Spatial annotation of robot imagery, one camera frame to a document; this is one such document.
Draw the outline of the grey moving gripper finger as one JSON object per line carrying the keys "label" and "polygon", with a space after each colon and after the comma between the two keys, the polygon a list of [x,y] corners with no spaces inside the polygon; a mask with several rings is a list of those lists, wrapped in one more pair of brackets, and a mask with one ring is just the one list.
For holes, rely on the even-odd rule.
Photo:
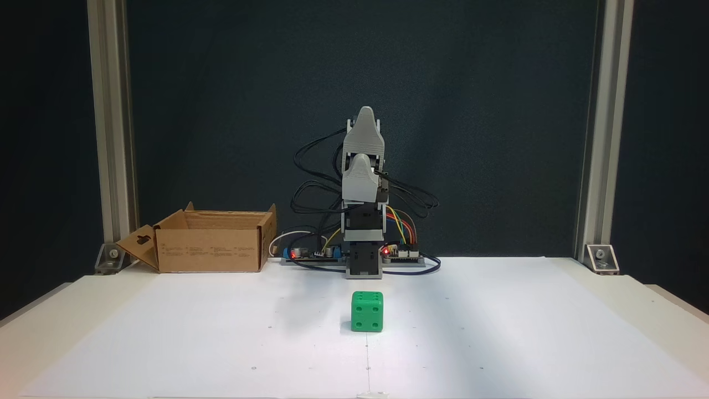
{"label": "grey moving gripper finger", "polygon": [[350,202],[376,201],[380,187],[379,157],[345,154],[342,171],[342,199]]}

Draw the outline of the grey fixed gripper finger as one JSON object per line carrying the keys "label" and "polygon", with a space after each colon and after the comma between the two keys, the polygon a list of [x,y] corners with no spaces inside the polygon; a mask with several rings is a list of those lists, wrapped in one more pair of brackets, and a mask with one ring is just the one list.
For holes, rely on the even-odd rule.
{"label": "grey fixed gripper finger", "polygon": [[372,107],[363,106],[356,117],[347,120],[343,153],[345,156],[365,154],[383,161],[383,136]]}

